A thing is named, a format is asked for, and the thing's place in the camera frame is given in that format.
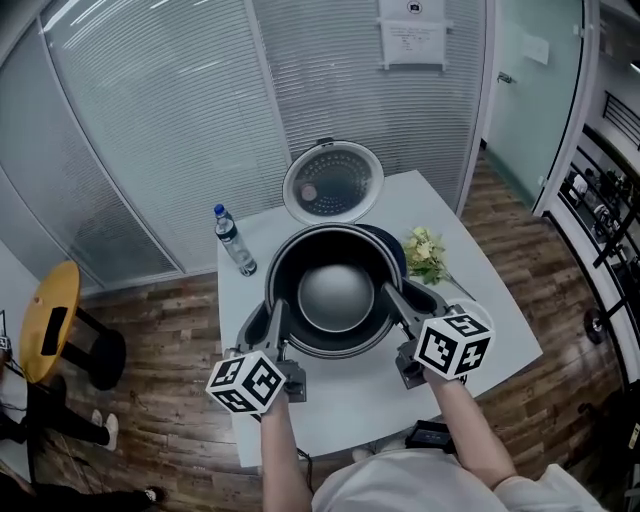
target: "door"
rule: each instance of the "door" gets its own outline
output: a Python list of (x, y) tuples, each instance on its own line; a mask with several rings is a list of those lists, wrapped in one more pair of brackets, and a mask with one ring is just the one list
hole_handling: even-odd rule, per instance
[(573, 105), (582, 57), (583, 1), (496, 0), (496, 10), (494, 71), (499, 76), (486, 156), (533, 207)]

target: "water bottle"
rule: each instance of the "water bottle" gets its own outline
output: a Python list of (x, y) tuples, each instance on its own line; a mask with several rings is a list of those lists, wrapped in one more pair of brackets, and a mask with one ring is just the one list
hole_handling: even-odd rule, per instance
[(256, 271), (258, 265), (256, 265), (247, 246), (244, 245), (236, 223), (233, 222), (233, 217), (221, 204), (217, 204), (213, 211), (216, 214), (216, 235), (231, 259), (238, 265), (240, 273), (243, 276), (250, 276)]

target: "white table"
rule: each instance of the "white table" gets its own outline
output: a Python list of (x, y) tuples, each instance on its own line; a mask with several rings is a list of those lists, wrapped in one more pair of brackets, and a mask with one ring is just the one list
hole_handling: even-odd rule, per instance
[[(417, 226), (441, 234), (446, 263), (453, 276), (491, 314), (496, 340), (483, 366), (469, 376), (474, 396), (504, 381), (542, 354), (526, 319), (511, 294), (455, 214), (417, 172), (391, 176), (373, 209), (360, 222), (379, 226), (403, 241)], [(264, 300), (265, 274), (282, 243), (304, 228), (284, 207), (238, 222), (258, 263), (244, 277), (218, 245), (218, 294), (222, 346), (235, 346), (236, 336), (253, 309)], [(450, 299), (463, 294), (449, 283), (434, 290)], [(412, 426), (416, 420), (440, 414), (428, 385), (407, 390), (395, 366), (397, 347), (406, 341), (394, 327), (370, 351), (350, 359), (323, 360), (287, 349), (287, 357), (307, 372), (307, 402), (291, 404), (296, 442), (311, 456), (344, 450)], [(257, 466), (260, 430), (250, 417), (233, 417), (242, 466)]]

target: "forearm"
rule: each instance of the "forearm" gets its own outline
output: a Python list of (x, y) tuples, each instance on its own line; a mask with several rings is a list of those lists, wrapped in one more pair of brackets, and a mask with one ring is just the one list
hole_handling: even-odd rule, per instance
[(307, 512), (311, 491), (300, 471), (298, 451), (289, 418), (289, 399), (276, 399), (262, 416), (262, 491), (265, 512)]
[(453, 437), (460, 464), (490, 489), (516, 475), (511, 456), (462, 383), (458, 380), (436, 382), (431, 387)]

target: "window blinds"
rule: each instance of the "window blinds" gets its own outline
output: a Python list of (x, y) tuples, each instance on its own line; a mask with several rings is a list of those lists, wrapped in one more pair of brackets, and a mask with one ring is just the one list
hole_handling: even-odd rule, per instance
[(213, 206), (282, 204), (287, 168), (244, 3), (69, 3), (43, 24), (87, 136), (184, 269), (214, 268)]
[[(51, 237), (90, 269), (99, 284), (174, 271), (86, 147), (53, 79), (35, 25), (0, 69), (0, 133), (0, 165), (11, 186)], [(28, 236), (31, 227), (25, 225), (13, 236)], [(33, 250), (49, 245), (35, 238), (29, 242)], [(16, 249), (14, 241), (5, 243)], [(49, 256), (29, 264), (19, 252), (14, 254), (41, 277)]]
[(485, 3), (446, 0), (446, 71), (381, 67), (376, 0), (253, 0), (289, 148), (321, 137), (372, 150), (386, 174), (418, 169), (455, 208), (467, 169), (485, 45)]

